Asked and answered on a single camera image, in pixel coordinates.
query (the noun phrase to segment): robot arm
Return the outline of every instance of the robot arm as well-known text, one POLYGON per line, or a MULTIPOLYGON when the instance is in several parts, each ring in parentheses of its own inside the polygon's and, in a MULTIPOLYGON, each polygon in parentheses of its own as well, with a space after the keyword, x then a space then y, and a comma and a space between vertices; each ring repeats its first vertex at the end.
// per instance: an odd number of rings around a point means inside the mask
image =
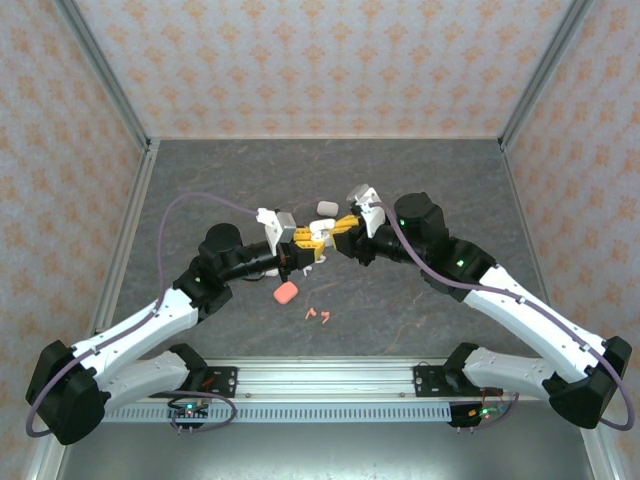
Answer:
MULTIPOLYGON (((348 197, 359 223, 334 232, 336 249, 349 258, 357 258, 364 266, 377 256, 415 263, 389 219, 380 219, 384 210, 372 190, 363 185, 348 197)), ((590 350, 604 357, 622 377, 631 355, 629 344, 619 337, 605 341, 573 324, 521 287, 477 245, 450 236, 442 209, 426 193, 401 197, 394 210, 396 228, 415 252, 411 253, 441 277, 421 272, 435 290, 495 319, 542 357, 502 355, 465 343, 445 364, 444 381, 454 391, 468 386, 493 386, 532 395, 548 400, 556 412, 575 425, 595 428, 615 393, 616 383, 590 350), (478 289, 459 288, 463 284, 478 285, 478 289), (494 291, 482 290, 483 287, 494 291), (497 290, 508 290, 510 296, 496 293, 497 290), (564 328, 539 310, 553 315, 564 328), (565 329, 586 343, 576 343, 565 329)))
POLYGON ((285 281, 293 270, 314 262, 314 251, 293 241, 296 226, 290 214, 260 209, 257 219, 265 224, 267 241, 248 246, 243 245, 240 232, 231 224, 209 229, 198 247, 199 255, 166 291, 157 311, 154 302, 71 348, 56 341, 42 351, 26 395, 31 405, 55 375, 77 362, 53 385, 37 410, 60 443, 77 442, 100 423, 105 413, 140 398, 176 389, 200 389, 207 365, 187 345, 176 345, 156 358, 133 362, 217 312, 232 297, 228 285, 231 280, 277 269, 285 281), (149 320, 139 325, 147 317, 149 320))

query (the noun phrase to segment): enclosure wall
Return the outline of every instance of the enclosure wall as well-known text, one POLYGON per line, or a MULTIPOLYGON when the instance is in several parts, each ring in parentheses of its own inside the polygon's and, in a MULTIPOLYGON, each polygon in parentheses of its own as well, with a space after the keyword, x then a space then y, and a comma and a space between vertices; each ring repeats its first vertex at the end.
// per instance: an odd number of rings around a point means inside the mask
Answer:
MULTIPOLYGON (((626 381, 640 406, 640 10, 598 1, 509 148, 553 302, 635 349, 626 381)), ((621 402, 607 416, 626 418, 621 402)), ((640 472, 640 430, 618 437, 640 472)))
POLYGON ((0 5, 0 478, 42 348, 87 332, 140 151, 50 0, 0 5))
POLYGON ((569 0, 82 0, 151 136, 493 137, 569 0))

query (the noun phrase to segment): patterned wallpaper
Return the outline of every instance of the patterned wallpaper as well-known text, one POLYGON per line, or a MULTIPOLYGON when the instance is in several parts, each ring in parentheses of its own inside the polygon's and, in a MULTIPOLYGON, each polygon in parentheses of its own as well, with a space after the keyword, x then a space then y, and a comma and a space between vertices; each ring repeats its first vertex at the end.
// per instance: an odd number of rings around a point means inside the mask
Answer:
POLYGON ((51 0, 0 3, 0 478, 40 350, 86 333, 140 154, 51 0))
POLYGON ((80 0, 147 133, 497 137, 570 0, 80 0))
MULTIPOLYGON (((640 408, 640 9, 600 0, 508 151, 553 301, 635 349, 640 408)), ((622 403, 609 415, 626 418, 622 403)), ((640 426, 617 436, 640 472, 640 426)))

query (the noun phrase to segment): small orange object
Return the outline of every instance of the small orange object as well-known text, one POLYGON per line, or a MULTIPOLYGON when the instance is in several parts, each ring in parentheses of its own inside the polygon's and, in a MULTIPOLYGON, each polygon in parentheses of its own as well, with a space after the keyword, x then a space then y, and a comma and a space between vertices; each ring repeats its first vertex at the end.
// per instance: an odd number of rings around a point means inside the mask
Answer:
POLYGON ((293 282, 285 282, 273 292, 273 298, 282 305, 289 303, 298 294, 298 287, 293 282))

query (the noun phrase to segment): orange floral pattern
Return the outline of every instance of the orange floral pattern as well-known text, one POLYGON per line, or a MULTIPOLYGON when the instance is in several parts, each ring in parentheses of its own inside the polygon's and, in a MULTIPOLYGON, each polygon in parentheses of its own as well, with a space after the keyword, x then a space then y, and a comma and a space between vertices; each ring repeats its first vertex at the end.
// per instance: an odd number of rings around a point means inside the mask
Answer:
MULTIPOLYGON (((601 1, 508 150, 557 307, 634 347, 626 383, 640 407, 640 10, 601 1)), ((624 423, 621 402, 607 417, 624 423)), ((640 472, 640 430, 618 436, 640 472)))
POLYGON ((570 3, 80 5, 152 136, 497 137, 570 3))
POLYGON ((54 2, 2 2, 0 30, 0 478, 17 479, 33 368, 87 331, 140 153, 54 2))

